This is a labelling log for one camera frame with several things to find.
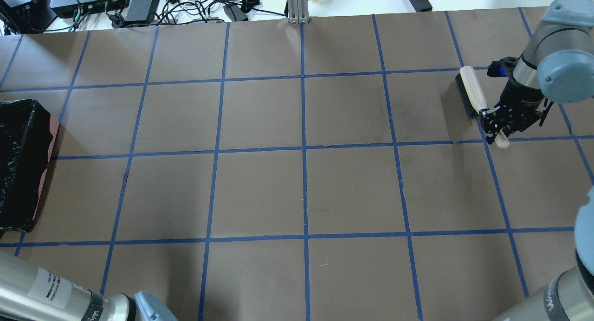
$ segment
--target metal cylinder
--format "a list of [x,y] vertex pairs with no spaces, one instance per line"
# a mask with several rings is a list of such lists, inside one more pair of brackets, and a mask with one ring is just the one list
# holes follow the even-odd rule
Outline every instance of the metal cylinder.
[[592,321],[594,296],[577,267],[499,315],[493,321]]
[[[90,308],[91,296],[95,306]],[[96,293],[0,251],[0,315],[17,321],[140,321],[136,304],[117,294],[103,299]]]
[[518,60],[516,67],[513,71],[513,76],[516,82],[521,84],[524,87],[532,88],[532,89],[540,89],[541,84],[538,82],[538,76],[536,69],[528,66],[523,58]]
[[557,51],[581,50],[594,54],[594,44],[589,32],[590,30],[585,30],[583,27],[571,27],[545,36],[536,46],[536,65],[540,65],[545,57]]

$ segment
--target cable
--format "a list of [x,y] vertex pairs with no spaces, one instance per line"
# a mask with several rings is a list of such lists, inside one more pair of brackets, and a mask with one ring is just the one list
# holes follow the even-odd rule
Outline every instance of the cable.
[[110,4],[110,1],[107,0],[105,2],[105,9],[103,12],[108,16],[108,18],[112,22],[113,29],[119,29],[119,28],[123,27],[123,25],[126,23],[126,19],[123,18],[122,12],[110,15],[110,13],[108,13],[109,4]]
[[[58,15],[55,15],[53,17],[53,19],[51,21],[49,21],[49,23],[53,23],[53,21],[55,21],[58,18]],[[55,29],[55,30],[39,30],[39,29],[35,29],[34,27],[30,27],[31,31],[37,31],[37,32],[52,32],[52,31],[61,31],[61,30],[66,30],[70,27],[64,27],[63,29]]]
[[70,27],[72,27],[72,26],[62,27],[62,29],[51,29],[51,30],[45,30],[45,31],[36,30],[36,31],[39,31],[39,32],[55,32],[55,31],[62,31],[62,30],[70,29]]
[[[211,4],[209,4],[206,9],[208,10],[208,14],[210,15],[210,6],[212,6],[212,4],[215,3],[223,3],[223,4],[235,4],[236,6],[243,6],[240,3],[237,2],[231,2],[228,0],[214,0]],[[254,8],[252,6],[246,6],[247,8],[249,8],[250,10],[255,10],[257,12],[261,12],[261,13],[267,13],[267,14],[273,14],[273,15],[279,15],[282,17],[285,17],[285,14],[281,14],[281,13],[276,13],[276,12],[270,12],[270,10],[264,10],[264,9],[258,9],[258,8]]]
[[193,19],[192,21],[189,22],[184,22],[184,23],[152,23],[152,24],[131,24],[131,25],[127,25],[125,27],[145,27],[145,26],[159,26],[159,25],[186,25],[186,24],[191,24],[191,23],[197,23],[197,22],[202,22],[202,21],[216,21],[216,23],[224,23],[225,21],[222,19]]
[[[198,11],[198,13],[197,14],[191,13],[190,10],[192,10],[192,9],[185,8],[186,6],[193,6],[193,8],[195,8],[195,10]],[[169,15],[172,15],[173,13],[182,13],[182,12],[185,12],[185,13],[187,13],[189,15],[192,15],[192,16],[199,15],[201,17],[200,20],[204,21],[204,20],[206,20],[206,18],[204,18],[204,15],[202,15],[201,7],[203,7],[203,6],[199,2],[197,2],[197,1],[196,2],[189,2],[189,1],[187,1],[187,2],[181,2],[179,4],[176,4],[170,10],[166,10],[165,12],[162,12],[161,13],[161,17],[162,17],[162,19],[165,19],[165,18],[169,19],[168,16]]]
[[184,10],[188,10],[187,6],[194,6],[194,7],[196,8],[196,10],[198,10],[198,15],[199,15],[199,16],[200,16],[202,19],[204,19],[204,16],[202,15],[202,12],[200,12],[200,6],[202,5],[202,3],[200,3],[200,6],[198,6],[197,2],[198,2],[197,0],[196,0],[195,2],[193,2],[193,3],[192,3],[192,2],[187,2],[187,3],[185,3],[185,4],[182,6],[182,8],[184,8]]
[[80,25],[80,20],[81,20],[81,14],[83,12],[83,4],[81,4],[80,0],[76,0],[77,3],[77,8],[75,9],[75,12],[72,13],[72,18],[73,18],[73,23],[70,26],[70,29],[68,29],[68,32],[74,32],[78,29],[78,26]]

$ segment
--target table surface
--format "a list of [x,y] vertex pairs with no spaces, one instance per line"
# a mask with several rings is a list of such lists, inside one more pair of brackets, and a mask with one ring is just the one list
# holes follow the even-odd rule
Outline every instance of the table surface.
[[487,146],[454,76],[544,8],[0,38],[0,100],[62,123],[0,247],[180,320],[490,320],[574,263],[594,104]]

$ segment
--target metal pole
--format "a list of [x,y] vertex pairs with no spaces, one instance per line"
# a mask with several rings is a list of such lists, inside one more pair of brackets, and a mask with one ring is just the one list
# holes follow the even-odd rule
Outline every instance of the metal pole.
[[307,10],[307,0],[287,0],[289,6],[289,23],[309,23],[310,13]]
[[0,251],[0,315],[17,321],[141,321],[136,304],[97,293]]
[[577,267],[493,321],[592,321],[594,296]]

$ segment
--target white desk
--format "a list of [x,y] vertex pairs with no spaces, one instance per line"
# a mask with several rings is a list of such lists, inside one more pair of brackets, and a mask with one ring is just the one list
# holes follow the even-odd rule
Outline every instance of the white desk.
[[[429,0],[434,11],[467,10],[467,9],[492,9],[510,8],[516,6],[548,6],[552,0]],[[286,0],[261,0],[259,8],[282,13]],[[165,0],[161,0],[157,10],[160,12]],[[411,13],[414,12],[409,0],[310,0],[308,2],[310,16],[345,16],[384,13]],[[213,16],[229,21],[222,6]],[[252,11],[248,13],[250,20],[276,19],[272,14]],[[181,15],[180,21],[190,21],[189,15]],[[71,19],[57,19],[48,29],[68,27]],[[94,14],[87,17],[82,23],[81,30],[111,29],[111,22],[105,14]]]

